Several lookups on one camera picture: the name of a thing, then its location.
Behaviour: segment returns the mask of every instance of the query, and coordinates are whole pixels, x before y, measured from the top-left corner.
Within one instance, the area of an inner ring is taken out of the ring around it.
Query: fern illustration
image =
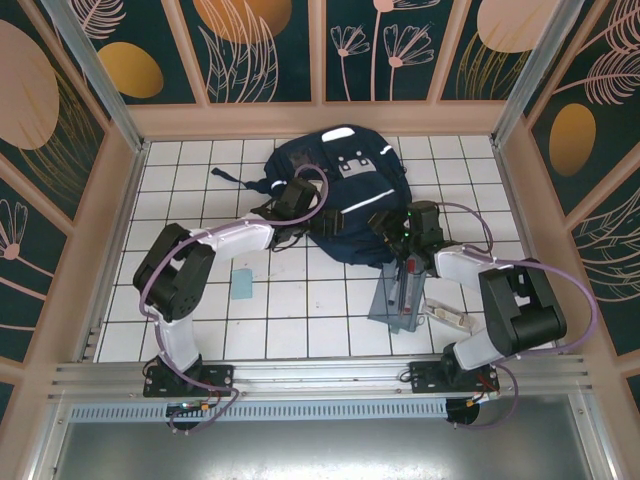
[[[585,219],[574,236],[597,298],[640,297],[640,189],[609,212]]]
[[[123,0],[70,0],[82,30],[89,38],[106,40],[126,16]]]
[[[230,0],[220,5],[224,19],[210,0],[202,2],[205,23],[218,32],[210,35],[199,27],[209,53],[207,91],[215,103],[271,101],[278,86],[278,54],[269,26],[246,3],[246,16]]]
[[[622,105],[640,87],[640,50],[611,50],[596,60],[587,78],[556,89],[553,94],[584,85],[587,99],[600,105]]]

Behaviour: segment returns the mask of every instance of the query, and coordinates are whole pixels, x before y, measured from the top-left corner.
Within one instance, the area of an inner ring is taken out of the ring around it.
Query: metal plate
[[[232,387],[233,372],[233,365],[204,365],[198,381],[210,383],[214,387]],[[209,392],[202,388],[188,389],[184,384],[177,384],[173,381],[173,375],[167,374],[166,367],[155,366],[147,368],[142,395],[146,398],[184,398],[206,397]],[[230,395],[230,392],[220,392],[221,397]]]
[[[478,375],[481,375],[495,390],[500,390],[496,370],[488,365],[466,372],[454,387],[445,381],[440,362],[412,362],[409,364],[409,374],[413,393],[474,393],[491,390],[480,381]]]

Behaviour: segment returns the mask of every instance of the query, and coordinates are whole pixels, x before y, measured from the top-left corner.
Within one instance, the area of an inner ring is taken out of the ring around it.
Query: orange circle
[[[285,29],[291,18],[291,0],[193,0],[202,21],[213,33],[234,43],[256,43],[262,39],[251,19],[260,27],[262,18],[271,35]]]

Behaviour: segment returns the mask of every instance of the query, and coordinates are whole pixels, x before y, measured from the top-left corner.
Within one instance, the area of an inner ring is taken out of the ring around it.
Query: gray floor
[[[508,407],[510,400],[491,408]],[[483,407],[480,421],[499,413]],[[78,424],[64,480],[413,480],[590,478],[569,405],[523,398],[503,427],[454,430],[441,419],[219,423],[193,437],[161,424]]]

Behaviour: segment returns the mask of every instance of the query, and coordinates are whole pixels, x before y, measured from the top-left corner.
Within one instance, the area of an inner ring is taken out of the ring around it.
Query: metal frame
[[[41,3],[69,50],[82,67],[82,71],[93,85],[114,123],[122,132],[129,146],[137,152],[142,147],[142,135],[129,115],[122,96],[116,90],[109,74],[100,62],[95,48],[78,23],[70,2],[41,0]]]
[[[556,6],[540,41],[527,59],[516,84],[509,94],[502,115],[493,130],[495,144],[502,146],[520,120],[527,103],[544,78],[556,53],[580,14],[584,0],[562,0]]]

